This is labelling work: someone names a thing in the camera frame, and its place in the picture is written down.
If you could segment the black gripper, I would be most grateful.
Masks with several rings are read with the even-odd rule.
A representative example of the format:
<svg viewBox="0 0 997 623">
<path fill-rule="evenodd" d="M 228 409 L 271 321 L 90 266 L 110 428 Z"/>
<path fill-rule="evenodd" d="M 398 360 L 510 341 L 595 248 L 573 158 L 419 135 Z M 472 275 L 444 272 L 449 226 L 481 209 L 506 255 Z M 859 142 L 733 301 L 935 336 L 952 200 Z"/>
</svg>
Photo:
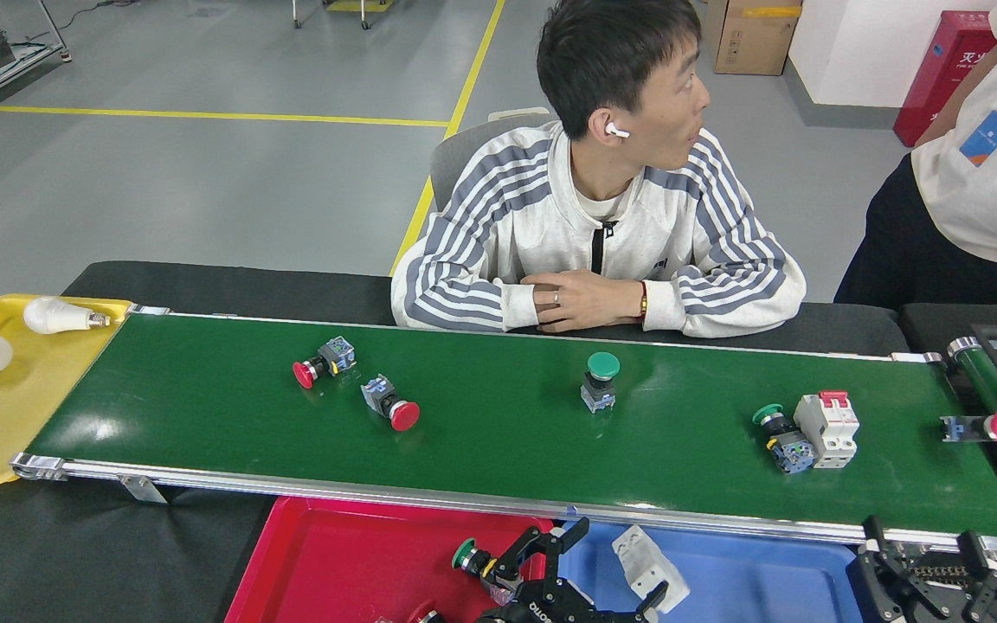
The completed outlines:
<svg viewBox="0 0 997 623">
<path fill-rule="evenodd" d="M 997 536 L 962 532 L 959 552 L 972 577 L 967 593 L 933 593 L 902 564 L 901 549 L 886 539 L 877 517 L 868 517 L 862 527 L 865 541 L 848 576 L 866 622 L 997 622 Z"/>
<path fill-rule="evenodd" d="M 667 595 L 669 582 L 650 590 L 632 612 L 598 610 L 573 584 L 558 574 L 559 556 L 569 552 L 589 532 L 589 520 L 568 529 L 542 532 L 526 529 L 503 555 L 488 563 L 488 594 L 499 607 L 485 610 L 478 622 L 654 622 L 656 606 Z M 521 568 L 534 555 L 544 557 L 544 576 L 527 580 Z"/>
</svg>

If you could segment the person's left hand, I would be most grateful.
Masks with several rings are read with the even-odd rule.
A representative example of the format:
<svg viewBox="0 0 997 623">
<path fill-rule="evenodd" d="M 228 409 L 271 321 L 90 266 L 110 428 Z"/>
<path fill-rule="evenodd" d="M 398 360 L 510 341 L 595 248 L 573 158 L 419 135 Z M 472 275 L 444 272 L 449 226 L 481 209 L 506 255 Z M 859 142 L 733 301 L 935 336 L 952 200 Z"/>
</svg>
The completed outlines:
<svg viewBox="0 0 997 623">
<path fill-rule="evenodd" d="M 645 287 L 636 280 L 606 279 L 590 271 L 532 273 L 538 329 L 546 334 L 634 324 L 641 316 Z"/>
</svg>

